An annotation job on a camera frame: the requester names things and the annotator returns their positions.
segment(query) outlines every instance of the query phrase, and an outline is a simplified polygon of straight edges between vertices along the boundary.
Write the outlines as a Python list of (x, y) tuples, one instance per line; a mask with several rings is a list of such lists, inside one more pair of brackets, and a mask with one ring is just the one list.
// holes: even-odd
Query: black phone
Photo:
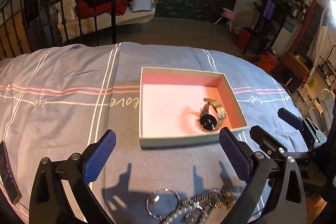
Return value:
[(9, 200), (13, 205), (15, 205), (20, 200), (20, 198), (22, 198), (22, 196), (15, 182), (11, 166), (9, 165), (4, 141), (0, 143), (0, 176)]

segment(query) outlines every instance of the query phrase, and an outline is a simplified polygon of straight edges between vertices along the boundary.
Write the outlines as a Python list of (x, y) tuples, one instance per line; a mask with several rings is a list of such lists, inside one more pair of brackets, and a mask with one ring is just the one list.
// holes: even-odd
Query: curtain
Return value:
[(329, 16), (329, 8), (325, 7), (322, 12), (322, 17), (320, 21), (320, 25), (316, 31), (316, 34), (314, 36), (314, 39), (312, 43), (310, 44), (310, 48), (308, 50), (307, 56), (312, 60), (314, 66), (312, 70), (310, 71), (310, 77), (312, 76), (317, 64), (319, 55), (321, 53), (321, 50), (323, 48), (323, 45), (325, 43), (326, 37), (327, 37), (327, 31), (329, 27), (330, 22), (330, 16)]

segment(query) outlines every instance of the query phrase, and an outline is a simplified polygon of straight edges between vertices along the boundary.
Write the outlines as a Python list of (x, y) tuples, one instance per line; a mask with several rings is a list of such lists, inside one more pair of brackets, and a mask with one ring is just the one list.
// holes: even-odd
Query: brown floor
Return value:
[[(95, 36), (95, 33), (86, 35), (88, 41), (96, 41)], [(99, 31), (99, 37), (100, 45), (111, 44), (111, 29)], [(154, 17), (147, 23), (117, 26), (117, 42), (188, 46), (241, 56), (241, 50), (233, 43), (235, 37), (236, 34), (230, 33), (221, 23), (215, 25), (210, 22), (179, 18)]]

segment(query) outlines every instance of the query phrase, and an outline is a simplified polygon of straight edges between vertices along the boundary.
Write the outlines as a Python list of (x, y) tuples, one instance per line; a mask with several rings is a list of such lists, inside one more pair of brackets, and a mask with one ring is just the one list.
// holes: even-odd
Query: green sign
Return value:
[(285, 20), (285, 23), (283, 24), (283, 27), (289, 31), (290, 33), (292, 33), (294, 31), (295, 28), (295, 24), (291, 21), (289, 21), (288, 19)]

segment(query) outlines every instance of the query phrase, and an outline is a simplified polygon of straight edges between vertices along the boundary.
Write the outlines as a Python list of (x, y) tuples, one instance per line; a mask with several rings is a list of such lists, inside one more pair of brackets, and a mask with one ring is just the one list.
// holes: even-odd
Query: bed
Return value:
[[(66, 28), (68, 32), (69, 39), (79, 37), (80, 30), (78, 24), (78, 18), (75, 14), (74, 7), (76, 6), (75, 0), (63, 0), (64, 8), (64, 18), (67, 20)], [(61, 5), (60, 2), (56, 3), (54, 7), (58, 10), (58, 29), (62, 35), (62, 40), (65, 42), (66, 36), (64, 32), (64, 27), (62, 25), (61, 16)], [(126, 12), (122, 16), (116, 16), (116, 25), (134, 24), (134, 23), (145, 23), (151, 20), (155, 15), (155, 7), (149, 12), (130, 12), (127, 8)], [(95, 32), (95, 19), (89, 17), (81, 20), (82, 31), (84, 34)], [(111, 15), (104, 13), (97, 16), (97, 30), (102, 30), (111, 27)]]
[[(158, 223), (148, 215), (144, 202), (150, 193), (165, 187), (182, 198), (223, 187), (238, 198), (245, 183), (218, 143), (141, 149), (138, 112), (143, 66), (225, 73), (250, 128), (261, 126), (289, 151), (306, 151), (300, 133), (277, 116), (281, 107), (300, 115), (289, 95), (271, 76), (240, 58), (198, 48), (132, 42), (39, 50), (0, 62), (0, 137), (6, 141), (22, 194), (13, 209), (25, 223), (41, 158), (63, 160), (81, 153), (108, 128), (116, 132), (117, 145), (92, 183), (92, 191), (116, 224)], [(249, 129), (234, 135), (253, 151), (259, 150)], [(64, 187), (68, 193), (69, 186)], [(269, 191), (267, 185), (253, 218), (261, 214)], [(83, 220), (74, 197), (68, 194), (68, 199)], [(224, 208), (215, 209), (207, 223), (220, 223), (226, 214)]]

